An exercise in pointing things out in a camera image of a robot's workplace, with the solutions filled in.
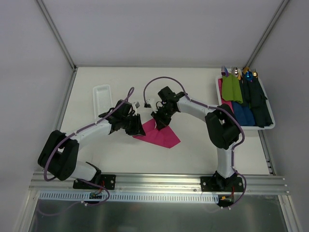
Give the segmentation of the magenta paper napkin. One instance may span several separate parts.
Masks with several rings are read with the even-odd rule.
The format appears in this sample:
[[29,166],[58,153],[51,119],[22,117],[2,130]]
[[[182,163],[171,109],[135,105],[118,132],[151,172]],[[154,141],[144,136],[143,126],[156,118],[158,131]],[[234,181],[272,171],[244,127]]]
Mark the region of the magenta paper napkin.
[[181,142],[178,136],[169,126],[161,130],[158,130],[154,119],[151,119],[143,123],[142,126],[146,135],[133,136],[135,139],[165,148],[173,148],[174,146],[176,146]]

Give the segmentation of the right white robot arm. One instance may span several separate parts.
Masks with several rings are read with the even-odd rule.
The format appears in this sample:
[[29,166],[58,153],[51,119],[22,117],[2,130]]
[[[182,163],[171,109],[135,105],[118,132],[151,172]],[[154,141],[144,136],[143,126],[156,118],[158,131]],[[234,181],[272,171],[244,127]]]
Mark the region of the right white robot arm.
[[211,142],[217,147],[217,170],[206,182],[211,190],[228,191],[236,181],[238,174],[234,167],[234,146],[239,140],[241,126],[227,104],[206,105],[189,98],[184,92],[174,93],[169,87],[158,92],[162,101],[151,116],[158,130],[166,128],[175,113],[186,113],[206,123]]

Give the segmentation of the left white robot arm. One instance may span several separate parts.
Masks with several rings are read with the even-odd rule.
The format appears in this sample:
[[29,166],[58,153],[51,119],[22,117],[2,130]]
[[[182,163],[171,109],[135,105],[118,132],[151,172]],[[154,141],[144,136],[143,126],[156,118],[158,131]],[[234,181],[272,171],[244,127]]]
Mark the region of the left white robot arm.
[[101,170],[89,162],[78,161],[78,153],[98,138],[123,129],[129,136],[145,136],[138,102],[119,100],[115,107],[98,116],[97,120],[71,134],[55,130],[49,135],[38,158],[38,165],[53,178],[64,181],[75,178],[78,187],[91,189],[104,186]]

